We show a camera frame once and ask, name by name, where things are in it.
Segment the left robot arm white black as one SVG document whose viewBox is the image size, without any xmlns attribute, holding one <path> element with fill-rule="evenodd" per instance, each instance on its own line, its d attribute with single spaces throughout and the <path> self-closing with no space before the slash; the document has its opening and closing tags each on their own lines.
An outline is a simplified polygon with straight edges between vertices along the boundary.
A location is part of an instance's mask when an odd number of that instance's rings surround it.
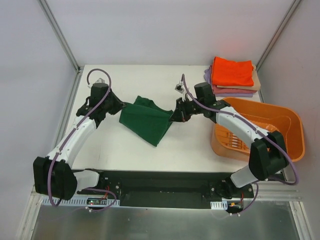
<svg viewBox="0 0 320 240">
<path fill-rule="evenodd" d="M 35 191 L 59 200 L 70 200 L 76 192 L 87 188 L 96 195 L 102 194 L 106 183 L 96 170 L 73 172 L 72 166 L 82 146 L 106 115 L 115 115 L 124 106 L 108 84 L 94 83 L 68 133 L 47 156 L 34 160 Z"/>
</svg>

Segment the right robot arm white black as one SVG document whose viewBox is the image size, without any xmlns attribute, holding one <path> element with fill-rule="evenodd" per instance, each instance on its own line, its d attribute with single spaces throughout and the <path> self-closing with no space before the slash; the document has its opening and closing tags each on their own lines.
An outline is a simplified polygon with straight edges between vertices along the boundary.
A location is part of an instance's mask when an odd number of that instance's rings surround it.
<svg viewBox="0 0 320 240">
<path fill-rule="evenodd" d="M 263 181 L 288 166 L 288 154 L 283 135 L 279 131 L 267 131 L 240 115 L 225 100 L 217 100 L 211 86 L 198 83 L 194 86 L 196 97 L 189 99 L 189 90 L 183 82 L 175 86 L 181 93 L 176 100 L 170 122 L 187 122 L 193 115 L 203 115 L 215 124 L 231 131 L 249 147 L 247 166 L 220 180 L 215 187 L 218 196 L 231 199 L 242 193 L 243 187 Z"/>
</svg>

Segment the dark green t shirt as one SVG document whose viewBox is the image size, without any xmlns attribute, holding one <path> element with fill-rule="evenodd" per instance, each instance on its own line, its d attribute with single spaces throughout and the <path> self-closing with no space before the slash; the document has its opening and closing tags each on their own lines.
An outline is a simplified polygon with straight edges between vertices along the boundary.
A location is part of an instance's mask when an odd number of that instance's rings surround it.
<svg viewBox="0 0 320 240">
<path fill-rule="evenodd" d="M 158 107 L 151 99 L 137 96 L 134 103 L 127 103 L 121 111 L 119 122 L 140 138 L 157 147 L 172 122 L 173 110 Z"/>
</svg>

